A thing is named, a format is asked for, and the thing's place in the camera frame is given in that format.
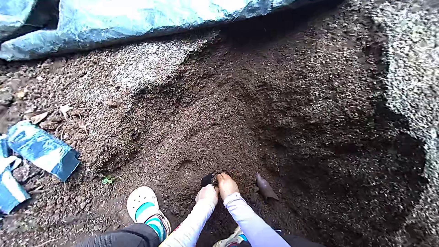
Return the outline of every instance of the child's hand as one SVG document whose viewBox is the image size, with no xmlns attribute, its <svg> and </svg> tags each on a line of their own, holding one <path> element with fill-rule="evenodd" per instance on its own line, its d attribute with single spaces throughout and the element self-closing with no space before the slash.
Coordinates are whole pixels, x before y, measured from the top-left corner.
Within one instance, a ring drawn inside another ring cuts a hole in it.
<svg viewBox="0 0 439 247">
<path fill-rule="evenodd" d="M 195 197 L 195 202 L 198 202 L 202 199 L 206 199 L 216 206 L 216 204 L 218 203 L 218 187 L 213 187 L 213 185 L 210 184 L 201 188 L 201 190 Z"/>
<path fill-rule="evenodd" d="M 223 201 L 226 199 L 227 196 L 238 192 L 238 185 L 236 182 L 227 174 L 224 172 L 221 174 L 218 174 L 216 176 L 216 179 L 218 180 L 218 186 L 219 186 L 219 193 L 221 194 L 221 198 Z"/>
</svg>

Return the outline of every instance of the soil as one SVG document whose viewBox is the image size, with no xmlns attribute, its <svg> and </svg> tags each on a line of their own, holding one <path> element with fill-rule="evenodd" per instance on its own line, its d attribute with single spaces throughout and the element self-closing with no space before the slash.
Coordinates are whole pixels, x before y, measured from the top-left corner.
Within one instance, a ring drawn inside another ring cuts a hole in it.
<svg viewBox="0 0 439 247">
<path fill-rule="evenodd" d="M 286 234 L 328 247 L 395 245 L 427 183 L 423 143 L 384 107 L 379 27 L 349 3 L 319 6 L 223 26 L 165 84 L 132 96 L 135 108 L 120 123 L 124 146 L 94 167 L 115 176 L 113 186 L 81 166 L 54 187 L 61 197 L 35 203 L 37 227 L 20 225 L 22 206 L 5 219 L 18 230 L 2 240 L 70 246 L 129 225 L 125 201 L 141 185 L 155 190 L 175 228 L 202 177 L 225 171 L 255 212 Z M 279 201 L 262 198 L 256 172 Z M 235 226 L 220 202 L 198 246 Z"/>
</svg>

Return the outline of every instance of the small plant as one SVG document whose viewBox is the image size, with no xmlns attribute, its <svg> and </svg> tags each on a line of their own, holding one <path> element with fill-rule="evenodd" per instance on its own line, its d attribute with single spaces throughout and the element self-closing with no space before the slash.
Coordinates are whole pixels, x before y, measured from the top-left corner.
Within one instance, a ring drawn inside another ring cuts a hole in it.
<svg viewBox="0 0 439 247">
<path fill-rule="evenodd" d="M 102 180 L 102 184 L 109 184 L 109 185 L 112 185 L 113 184 L 113 182 L 115 181 L 115 177 L 112 177 L 112 176 L 110 176 L 110 175 L 108 175 L 108 176 L 105 176 L 105 178 Z"/>
</svg>

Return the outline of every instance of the ground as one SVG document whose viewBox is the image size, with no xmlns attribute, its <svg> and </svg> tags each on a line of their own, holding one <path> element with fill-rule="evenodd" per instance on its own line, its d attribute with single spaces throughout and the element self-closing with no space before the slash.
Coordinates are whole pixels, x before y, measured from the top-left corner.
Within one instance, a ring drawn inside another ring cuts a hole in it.
<svg viewBox="0 0 439 247">
<path fill-rule="evenodd" d="M 392 97 L 400 91 L 388 81 L 393 26 L 370 4 L 334 2 L 5 63 L 7 123 L 49 112 L 40 127 L 80 151 L 82 163 L 66 183 L 22 165 L 32 199 L 3 219 L 0 243 L 73 246 L 127 226 L 126 198 L 141 185 L 175 228 L 203 175 L 225 171 L 255 212 L 288 234 L 328 247 L 437 245 L 420 208 L 435 193 L 425 174 L 429 139 L 394 104 L 404 97 Z M 60 105 L 73 107 L 67 121 Z M 279 201 L 260 196 L 256 172 Z M 115 183 L 102 184 L 104 176 Z M 219 203 L 198 245 L 235 226 Z"/>
</svg>

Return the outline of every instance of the striped sock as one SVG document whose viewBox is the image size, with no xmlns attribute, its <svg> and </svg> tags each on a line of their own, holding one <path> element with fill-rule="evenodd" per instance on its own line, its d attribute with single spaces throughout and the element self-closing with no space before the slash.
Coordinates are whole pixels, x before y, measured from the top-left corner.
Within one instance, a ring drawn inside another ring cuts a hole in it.
<svg viewBox="0 0 439 247">
<path fill-rule="evenodd" d="M 163 242 L 163 240 L 165 240 L 165 228 L 163 227 L 162 221 L 153 216 L 151 218 L 149 218 L 145 224 L 147 224 L 148 226 L 150 226 L 155 233 L 157 233 L 158 238 L 160 238 L 160 242 Z"/>
<path fill-rule="evenodd" d="M 154 206 L 154 204 L 151 202 L 142 204 L 136 211 L 136 219 L 143 213 L 143 211 L 145 211 L 145 209 L 151 206 Z M 165 227 L 163 226 L 162 221 L 157 217 L 157 215 L 153 215 L 152 217 L 150 217 L 145 222 L 145 224 L 150 226 L 155 231 L 155 233 L 157 233 L 160 242 L 163 242 L 163 240 L 165 240 L 166 238 Z"/>
</svg>

